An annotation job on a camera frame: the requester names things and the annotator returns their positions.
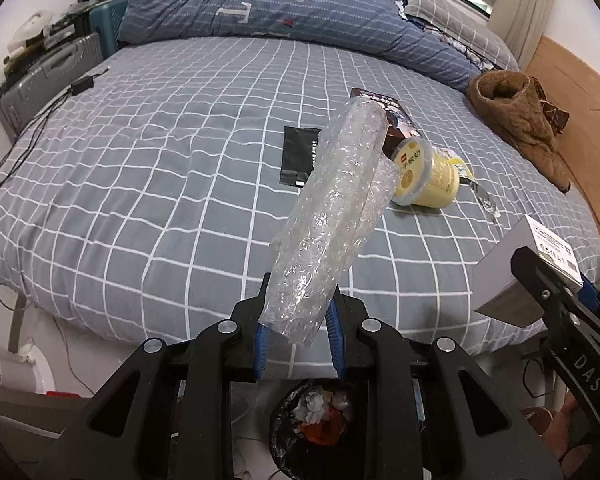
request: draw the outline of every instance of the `gray suitcase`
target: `gray suitcase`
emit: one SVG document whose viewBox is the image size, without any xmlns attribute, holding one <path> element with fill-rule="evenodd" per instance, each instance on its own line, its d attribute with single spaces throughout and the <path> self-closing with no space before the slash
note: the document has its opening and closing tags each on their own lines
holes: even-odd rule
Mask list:
<svg viewBox="0 0 600 480">
<path fill-rule="evenodd" d="M 20 132 L 45 105 L 72 82 L 102 62 L 97 32 L 63 44 L 37 61 L 0 97 L 0 118 L 15 142 Z"/>
</svg>

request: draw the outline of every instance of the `silver bolt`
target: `silver bolt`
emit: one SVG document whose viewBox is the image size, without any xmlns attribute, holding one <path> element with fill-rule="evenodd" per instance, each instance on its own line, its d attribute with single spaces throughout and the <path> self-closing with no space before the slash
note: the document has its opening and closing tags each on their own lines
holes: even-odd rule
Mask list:
<svg viewBox="0 0 600 480">
<path fill-rule="evenodd" d="M 373 317 L 368 317 L 362 322 L 362 328 L 364 328 L 367 332 L 377 332 L 382 328 L 382 323 Z"/>
<path fill-rule="evenodd" d="M 438 339 L 437 345 L 443 352 L 452 352 L 456 349 L 456 342 L 448 337 Z"/>
<path fill-rule="evenodd" d="M 160 348 L 162 348 L 162 341 L 159 339 L 148 339 L 142 345 L 142 350 L 148 354 L 155 354 Z"/>
<path fill-rule="evenodd" d="M 237 328 L 238 326 L 235 321 L 231 321 L 230 319 L 225 319 L 218 323 L 218 332 L 222 334 L 231 334 L 232 332 L 235 332 Z"/>
</svg>

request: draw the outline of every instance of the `wooden panel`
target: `wooden panel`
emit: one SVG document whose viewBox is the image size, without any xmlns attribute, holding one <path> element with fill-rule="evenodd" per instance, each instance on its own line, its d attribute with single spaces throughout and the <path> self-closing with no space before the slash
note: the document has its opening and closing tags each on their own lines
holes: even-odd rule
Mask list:
<svg viewBox="0 0 600 480">
<path fill-rule="evenodd" d="M 545 36 L 526 72 L 540 80 L 549 101 L 571 114 L 558 148 L 600 229 L 600 75 Z"/>
</svg>

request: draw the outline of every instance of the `blue blanket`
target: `blue blanket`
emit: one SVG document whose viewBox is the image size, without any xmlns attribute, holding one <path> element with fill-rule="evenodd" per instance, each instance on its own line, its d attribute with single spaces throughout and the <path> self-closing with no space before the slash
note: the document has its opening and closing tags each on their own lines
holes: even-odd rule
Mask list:
<svg viewBox="0 0 600 480">
<path fill-rule="evenodd" d="M 280 36 L 358 50 L 462 92 L 479 70 L 406 22 L 392 0 L 129 0 L 119 40 Z"/>
</svg>

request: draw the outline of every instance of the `yellow packaging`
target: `yellow packaging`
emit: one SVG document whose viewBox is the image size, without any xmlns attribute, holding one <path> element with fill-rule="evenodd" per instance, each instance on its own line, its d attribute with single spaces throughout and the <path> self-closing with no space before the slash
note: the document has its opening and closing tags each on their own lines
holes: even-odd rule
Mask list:
<svg viewBox="0 0 600 480">
<path fill-rule="evenodd" d="M 435 209 L 448 206 L 459 187 L 458 169 L 426 139 L 410 137 L 401 142 L 393 161 L 402 172 L 393 202 Z"/>
</svg>

